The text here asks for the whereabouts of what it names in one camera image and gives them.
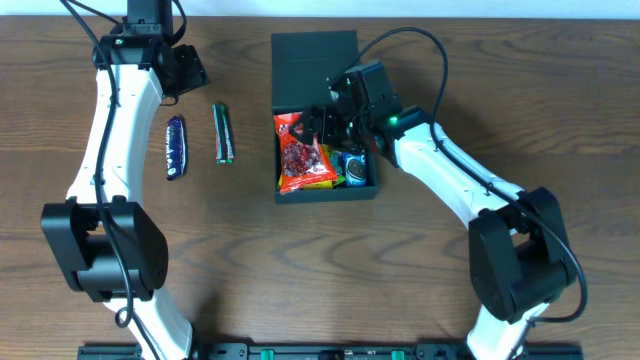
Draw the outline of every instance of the green connector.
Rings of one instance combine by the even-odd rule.
[[[275,352],[273,350],[262,350],[260,352],[260,360],[273,360]]]
[[[404,360],[404,351],[392,351],[391,360]]]

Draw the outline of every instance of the wood grain surface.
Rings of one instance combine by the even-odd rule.
[[[97,34],[109,24],[88,19]],[[270,117],[274,32],[357,29],[361,45],[399,26],[444,41],[439,121],[498,175],[560,201],[591,301],[532,341],[580,342],[589,359],[640,353],[640,23],[542,20],[189,18],[211,84],[160,108],[145,207],[167,237],[167,286],[207,337],[256,342],[463,338],[479,302],[467,232],[418,180],[378,162],[374,201],[276,206]],[[64,200],[95,110],[91,44],[69,17],[0,18],[0,358],[69,359],[84,342],[131,342],[113,315],[67,287],[40,230]],[[441,60],[412,34],[369,58],[405,104],[430,108]],[[230,105],[239,158],[215,164],[211,104]],[[165,180],[166,120],[188,121],[189,173]],[[549,314],[573,311],[577,285]]]

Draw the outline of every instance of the red snack bag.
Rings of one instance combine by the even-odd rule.
[[[281,194],[297,190],[306,184],[338,179],[338,174],[333,170],[317,138],[313,139],[313,145],[305,145],[289,134],[289,127],[300,115],[301,113],[290,113],[273,116],[276,133],[280,139]]]

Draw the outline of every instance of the open box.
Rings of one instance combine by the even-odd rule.
[[[302,111],[312,105],[331,105],[327,78],[334,77],[358,55],[356,31],[281,33],[271,35],[272,114]],[[373,199],[378,192],[374,155],[367,152],[367,185],[327,190],[297,190],[280,194],[280,143],[274,134],[276,204]]]

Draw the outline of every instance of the box lid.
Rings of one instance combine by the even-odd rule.
[[[330,105],[327,78],[333,78],[358,55],[357,32],[272,34],[271,54],[274,113]]]

